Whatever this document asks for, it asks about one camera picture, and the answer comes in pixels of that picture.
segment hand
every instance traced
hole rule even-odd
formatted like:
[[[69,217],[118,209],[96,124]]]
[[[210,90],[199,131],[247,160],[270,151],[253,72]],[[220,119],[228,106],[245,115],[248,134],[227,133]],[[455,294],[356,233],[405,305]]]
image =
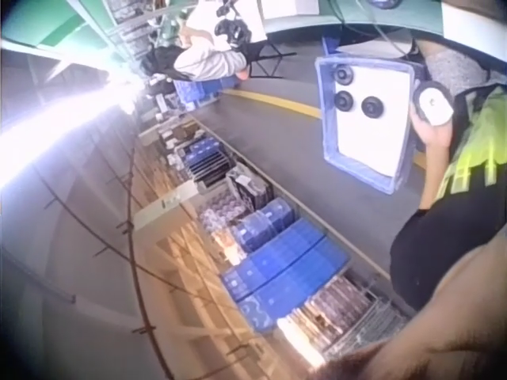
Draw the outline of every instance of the hand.
[[[410,104],[409,115],[414,130],[426,146],[450,147],[452,140],[452,120],[449,120],[444,125],[434,127],[419,117],[413,104]]]

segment white shirt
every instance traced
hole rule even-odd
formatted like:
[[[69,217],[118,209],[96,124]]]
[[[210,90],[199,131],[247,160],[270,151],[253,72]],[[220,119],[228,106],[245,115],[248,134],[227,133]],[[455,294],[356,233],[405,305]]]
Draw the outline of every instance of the white shirt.
[[[193,81],[230,77],[246,68],[246,58],[236,51],[217,51],[210,43],[193,44],[177,57],[174,68]]]

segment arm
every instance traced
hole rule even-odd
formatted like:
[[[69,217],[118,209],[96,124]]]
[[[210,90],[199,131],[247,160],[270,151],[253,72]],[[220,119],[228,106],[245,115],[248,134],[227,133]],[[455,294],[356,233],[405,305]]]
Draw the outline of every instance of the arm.
[[[185,41],[190,41],[191,37],[201,37],[205,38],[206,40],[210,41],[213,44],[213,36],[211,35],[210,32],[207,32],[205,30],[189,28],[186,25],[181,26],[180,37],[182,39],[185,39]]]
[[[426,146],[425,186],[422,190],[420,210],[429,210],[435,202],[440,183],[449,165],[449,148],[445,146]]]
[[[449,165],[449,146],[452,139],[452,120],[434,127],[421,120],[413,105],[410,106],[410,120],[419,138],[426,145],[425,186],[419,204],[420,210],[429,210],[435,203],[440,183]]]

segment blue plastic basket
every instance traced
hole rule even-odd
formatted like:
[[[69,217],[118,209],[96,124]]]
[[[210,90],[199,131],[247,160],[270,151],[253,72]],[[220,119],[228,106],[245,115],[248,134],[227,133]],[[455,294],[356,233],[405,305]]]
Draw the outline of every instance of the blue plastic basket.
[[[402,158],[393,177],[380,174],[365,164],[341,154],[338,149],[337,117],[334,105],[334,95],[336,93],[334,71],[337,64],[376,67],[406,72],[410,75],[411,83],[414,83],[417,78],[423,78],[424,68],[418,63],[402,60],[376,59],[343,53],[317,58],[315,62],[322,113],[324,158],[331,165],[353,175],[373,188],[387,194],[392,194],[405,183],[406,178],[409,176],[415,149],[414,135],[408,127],[404,139]],[[410,96],[413,91],[414,86],[412,85],[410,87]]]
[[[174,86],[181,101],[190,103],[193,101],[201,101],[207,95],[219,93],[224,89],[230,89],[238,83],[238,78],[234,75],[222,79],[214,79],[204,82],[185,82],[174,81]]]
[[[340,47],[340,39],[334,37],[323,36],[322,48],[325,55],[337,54],[336,50]]]

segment store aisle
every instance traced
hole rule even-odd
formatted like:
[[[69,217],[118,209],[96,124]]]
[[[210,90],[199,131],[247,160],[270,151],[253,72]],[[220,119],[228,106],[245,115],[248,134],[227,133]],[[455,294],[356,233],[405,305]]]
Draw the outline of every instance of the store aisle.
[[[194,116],[388,272],[391,243],[417,208],[419,168],[387,196],[324,161],[320,120],[231,96]]]

